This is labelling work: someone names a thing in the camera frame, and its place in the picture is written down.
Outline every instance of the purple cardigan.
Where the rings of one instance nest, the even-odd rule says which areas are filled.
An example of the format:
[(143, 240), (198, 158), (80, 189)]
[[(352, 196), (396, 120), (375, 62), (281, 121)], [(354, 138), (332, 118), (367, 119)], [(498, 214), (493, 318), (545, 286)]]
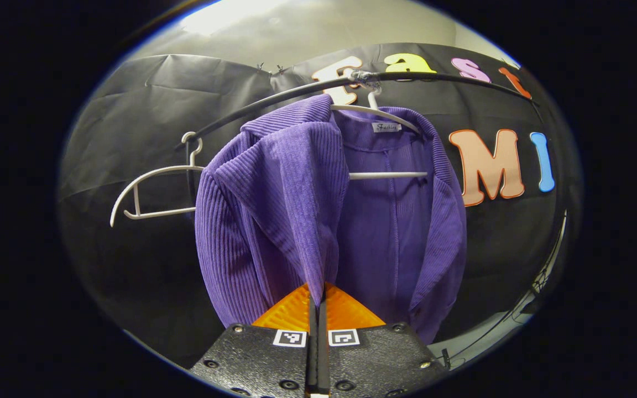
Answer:
[[(466, 262), (461, 189), (437, 132), (415, 111), (382, 111), (423, 138), (374, 133), (368, 113), (331, 111), (321, 94), (246, 123), (201, 174), (198, 259), (227, 327), (252, 323), (308, 283), (352, 295), (384, 322), (432, 342)], [(349, 181), (349, 172), (427, 171), (422, 179)]]

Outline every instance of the screw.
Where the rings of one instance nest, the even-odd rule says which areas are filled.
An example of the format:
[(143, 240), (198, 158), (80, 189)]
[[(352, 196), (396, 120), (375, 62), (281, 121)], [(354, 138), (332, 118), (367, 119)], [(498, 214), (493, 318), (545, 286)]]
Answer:
[(250, 396), (250, 393), (241, 388), (230, 388), (230, 390), (237, 392), (238, 394)]
[(352, 389), (356, 388), (356, 385), (349, 382), (348, 380), (342, 380), (336, 383), (336, 388), (341, 391), (351, 391)]
[(281, 388), (286, 390), (296, 390), (299, 388), (299, 385), (291, 380), (282, 380), (279, 385)]

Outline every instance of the white plastic hanger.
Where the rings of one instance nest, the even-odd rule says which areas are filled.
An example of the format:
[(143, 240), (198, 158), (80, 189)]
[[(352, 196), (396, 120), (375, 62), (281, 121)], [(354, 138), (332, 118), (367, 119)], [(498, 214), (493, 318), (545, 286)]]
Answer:
[[(185, 142), (188, 139), (188, 137), (190, 136), (190, 134), (194, 134), (194, 133), (195, 132), (193, 132), (193, 131), (189, 131), (188, 133), (185, 133), (184, 137), (181, 138), (181, 143), (185, 144)], [(134, 181), (132, 181), (127, 186), (127, 188), (125, 188), (124, 191), (122, 191), (122, 193), (119, 194), (119, 196), (117, 197), (117, 201), (114, 202), (114, 207), (112, 208), (112, 215), (109, 217), (109, 226), (110, 227), (114, 227), (114, 215), (117, 214), (117, 207), (119, 207), (119, 204), (122, 202), (122, 199), (124, 199), (126, 194), (128, 194), (129, 191), (132, 190), (132, 189), (134, 189), (134, 209), (137, 212), (137, 214), (131, 214), (128, 211), (124, 211), (124, 215), (126, 215), (127, 217), (129, 217), (131, 219), (162, 217), (162, 216), (165, 216), (165, 215), (182, 214), (182, 213), (185, 213), (185, 212), (193, 212), (193, 211), (195, 211), (195, 207), (187, 207), (185, 209), (176, 209), (176, 210), (173, 210), (173, 211), (151, 212), (151, 213), (142, 214), (142, 212), (139, 211), (139, 187), (138, 187), (138, 184), (140, 182), (148, 179), (151, 176), (156, 176), (157, 174), (166, 173), (167, 171), (178, 171), (178, 170), (202, 171), (204, 169), (203, 167), (195, 165), (195, 155), (199, 154), (200, 150), (202, 148), (203, 148), (203, 140), (200, 139), (200, 137), (199, 137), (198, 138), (198, 147), (195, 149), (195, 151), (191, 152), (190, 158), (188, 159), (190, 165), (162, 167), (161, 169), (156, 169), (156, 170), (150, 171), (149, 173), (141, 174), (141, 176), (139, 176), (136, 179), (134, 179)]]
[[(344, 76), (350, 76), (351, 73), (353, 73), (353, 70), (351, 68), (346, 68), (345, 70), (343, 70)], [(357, 111), (357, 112), (371, 113), (372, 115), (382, 116), (383, 118), (390, 119), (391, 121), (396, 121), (397, 123), (412, 129), (412, 131), (414, 131), (415, 133), (421, 134), (419, 129), (417, 129), (417, 126), (414, 126), (414, 124), (409, 123), (408, 121), (402, 118), (399, 118), (395, 115), (392, 115), (391, 113), (380, 111), (377, 108), (377, 101), (375, 101), (375, 96), (379, 95), (381, 92), (382, 92), (382, 89), (379, 88), (378, 86), (376, 89), (371, 90), (370, 93), (367, 95), (367, 101), (370, 104), (370, 108), (367, 108), (365, 106), (355, 106), (355, 105), (331, 105), (331, 110), (332, 111)]]

